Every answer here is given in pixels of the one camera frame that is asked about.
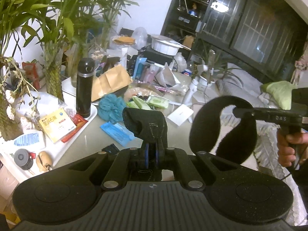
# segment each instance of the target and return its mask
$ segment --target black thermos bottle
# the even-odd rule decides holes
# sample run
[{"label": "black thermos bottle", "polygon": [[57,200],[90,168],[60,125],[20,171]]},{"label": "black thermos bottle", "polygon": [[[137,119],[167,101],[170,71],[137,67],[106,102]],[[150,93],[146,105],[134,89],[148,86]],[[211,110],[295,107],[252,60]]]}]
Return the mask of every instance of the black thermos bottle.
[{"label": "black thermos bottle", "polygon": [[82,58],[77,69],[76,110],[84,118],[91,113],[92,82],[95,63],[91,58]]}]

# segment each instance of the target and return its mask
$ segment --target green pillow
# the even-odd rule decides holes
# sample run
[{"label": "green pillow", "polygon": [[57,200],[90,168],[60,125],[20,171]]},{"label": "green pillow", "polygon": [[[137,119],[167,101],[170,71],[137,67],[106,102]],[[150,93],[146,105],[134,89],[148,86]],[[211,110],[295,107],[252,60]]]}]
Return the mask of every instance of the green pillow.
[{"label": "green pillow", "polygon": [[295,85],[287,81],[271,82],[261,85],[261,90],[271,94],[279,107],[284,110],[291,109],[292,90],[295,88]]}]

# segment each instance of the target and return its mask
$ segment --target white card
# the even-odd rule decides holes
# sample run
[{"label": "white card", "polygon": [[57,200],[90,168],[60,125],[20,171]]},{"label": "white card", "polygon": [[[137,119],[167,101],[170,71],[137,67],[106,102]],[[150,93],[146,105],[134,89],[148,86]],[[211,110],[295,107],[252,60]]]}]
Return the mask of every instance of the white card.
[{"label": "white card", "polygon": [[193,110],[182,104],[168,115],[167,118],[173,121],[176,125],[181,126],[192,114]]}]

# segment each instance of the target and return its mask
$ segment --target hand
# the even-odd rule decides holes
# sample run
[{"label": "hand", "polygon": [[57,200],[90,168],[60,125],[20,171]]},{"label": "hand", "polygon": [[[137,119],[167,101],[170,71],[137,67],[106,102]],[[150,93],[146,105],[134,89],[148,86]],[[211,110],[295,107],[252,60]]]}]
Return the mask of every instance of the hand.
[{"label": "hand", "polygon": [[284,167],[290,167],[295,161],[295,150],[288,143],[301,144],[299,154],[302,154],[299,164],[302,165],[308,159],[308,133],[296,133],[284,137],[280,130],[277,131],[278,162]]}]

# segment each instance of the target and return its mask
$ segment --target yellow box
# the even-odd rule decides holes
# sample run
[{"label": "yellow box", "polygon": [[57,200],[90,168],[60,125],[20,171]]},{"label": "yellow box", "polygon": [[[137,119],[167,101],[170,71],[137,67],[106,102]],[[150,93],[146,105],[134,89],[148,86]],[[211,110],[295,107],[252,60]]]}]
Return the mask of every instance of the yellow box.
[{"label": "yellow box", "polygon": [[76,128],[76,125],[62,108],[40,119],[39,123],[42,130],[49,136],[53,143],[61,140]]}]

